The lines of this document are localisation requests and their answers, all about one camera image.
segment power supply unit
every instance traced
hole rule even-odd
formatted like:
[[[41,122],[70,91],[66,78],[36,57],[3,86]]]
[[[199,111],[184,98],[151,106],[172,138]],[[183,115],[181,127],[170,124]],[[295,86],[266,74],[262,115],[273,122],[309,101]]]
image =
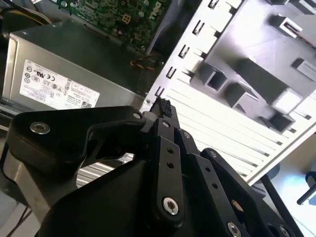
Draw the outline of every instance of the power supply unit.
[[[72,20],[10,34],[2,103],[17,111],[132,105],[159,73],[137,52]]]

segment power supply label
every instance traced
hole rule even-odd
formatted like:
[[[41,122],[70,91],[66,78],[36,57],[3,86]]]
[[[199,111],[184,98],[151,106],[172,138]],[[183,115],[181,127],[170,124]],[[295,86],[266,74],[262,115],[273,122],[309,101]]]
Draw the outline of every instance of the power supply label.
[[[94,108],[100,96],[88,87],[25,60],[20,94],[57,110]]]

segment wire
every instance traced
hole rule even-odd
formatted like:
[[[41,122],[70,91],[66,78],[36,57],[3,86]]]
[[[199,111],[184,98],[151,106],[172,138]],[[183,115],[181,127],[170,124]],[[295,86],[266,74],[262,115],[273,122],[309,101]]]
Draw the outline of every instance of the wire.
[[[18,223],[17,223],[16,226],[10,231],[10,233],[8,233],[8,235],[7,235],[6,237],[11,237],[11,236],[14,234],[14,232],[23,224],[23,222],[31,215],[32,210],[30,210],[30,211],[28,212],[28,214],[26,214],[26,216],[24,216],[27,210],[28,210],[28,207],[25,208],[25,210],[23,211],[22,216],[20,217]]]
[[[35,18],[34,15],[37,15],[37,16],[39,16],[42,20],[44,20],[46,23],[48,23],[48,24],[51,24],[51,23],[52,23],[52,22],[51,22],[45,15],[43,15],[42,13],[36,12],[36,11],[34,11],[34,10],[30,10],[30,9],[29,9],[29,11],[33,14],[32,17],[29,16],[29,15],[24,14],[23,12],[20,12],[19,10],[16,10],[16,9],[13,8],[13,7],[10,7],[10,8],[5,8],[5,9],[0,10],[0,16],[4,15],[6,12],[13,12],[13,13],[16,13],[16,14],[19,14],[19,15],[26,16],[26,17],[28,17],[28,18],[30,18],[30,19],[36,21],[36,22],[39,23],[40,25],[44,25],[43,22],[41,22],[41,21],[39,21],[38,19]]]
[[[22,13],[30,16],[30,17],[33,17],[33,18],[36,18],[36,19],[37,19],[37,17],[39,17],[38,15],[32,14],[28,9],[25,9],[25,8],[23,8],[23,7],[19,6],[19,5],[11,2],[10,0],[2,0],[2,1],[7,3],[8,5],[10,5],[11,7],[13,7],[15,10],[18,10],[18,11],[20,11],[20,12],[22,12]]]
[[[37,20],[37,19],[35,19],[34,17],[28,16],[28,15],[24,14],[23,12],[20,12],[20,11],[17,11],[17,10],[13,10],[13,11],[9,11],[9,13],[13,13],[13,14],[17,14],[17,15],[25,16],[25,17],[27,17],[27,18],[29,18],[29,19],[31,19],[31,20],[33,20],[33,21],[37,22],[37,23],[38,23],[38,24],[40,24],[40,25],[44,25],[44,23],[43,23],[43,22],[38,21],[38,20]]]
[[[43,18],[43,19],[44,19],[45,21],[47,21],[49,24],[52,24],[51,20],[50,20],[47,16],[45,16],[43,13],[40,13],[40,12],[38,12],[38,11],[31,10],[31,9],[27,9],[27,8],[24,8],[24,9],[28,10],[29,12],[31,12],[31,13],[34,14],[34,15],[37,15],[37,16]]]
[[[136,66],[136,67],[141,68],[141,69],[147,69],[147,70],[149,70],[149,71],[152,71],[152,70],[154,70],[155,68],[149,67],[149,66],[143,66],[143,65],[140,64],[140,61],[148,60],[148,59],[149,59],[150,57],[152,57],[152,56],[153,56],[153,54],[150,54],[150,55],[148,55],[148,56],[141,57],[141,58],[139,58],[139,59],[130,61],[129,64],[130,64],[131,66]]]

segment metal screw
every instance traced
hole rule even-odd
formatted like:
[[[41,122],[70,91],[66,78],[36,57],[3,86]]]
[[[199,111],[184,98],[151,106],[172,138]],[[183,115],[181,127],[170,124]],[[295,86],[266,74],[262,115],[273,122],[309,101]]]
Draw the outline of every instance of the metal screw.
[[[175,200],[173,200],[170,197],[165,197],[162,201],[163,208],[166,212],[168,212],[170,215],[175,216],[179,212],[178,204]]]
[[[60,3],[60,5],[61,5],[62,7],[66,7],[68,4],[67,4],[66,1],[62,1],[62,2]]]
[[[30,125],[30,130],[37,134],[47,134],[50,132],[49,126],[44,122],[32,122]]]
[[[183,134],[184,134],[184,136],[185,136],[186,138],[190,138],[190,137],[191,137],[188,132],[183,132]]]
[[[170,127],[170,125],[166,121],[162,121],[162,124],[165,125],[166,127]]]
[[[133,116],[134,116],[135,118],[137,118],[137,119],[140,119],[140,118],[141,118],[141,116],[140,116],[138,113],[133,113]]]
[[[211,156],[212,156],[213,158],[216,158],[216,157],[217,157],[216,153],[213,152],[213,151],[210,151],[210,154],[211,154]]]
[[[280,230],[286,237],[290,237],[290,234],[287,232],[287,230],[283,226],[280,226]]]
[[[228,227],[229,232],[232,234],[232,236],[241,237],[240,230],[233,222],[227,223],[227,227]]]

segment green circuit board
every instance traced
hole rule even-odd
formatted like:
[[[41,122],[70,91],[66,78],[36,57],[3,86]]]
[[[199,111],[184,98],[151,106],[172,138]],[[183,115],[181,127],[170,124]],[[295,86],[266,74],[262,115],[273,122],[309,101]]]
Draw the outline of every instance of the green circuit board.
[[[52,0],[70,14],[145,51],[171,0]]]

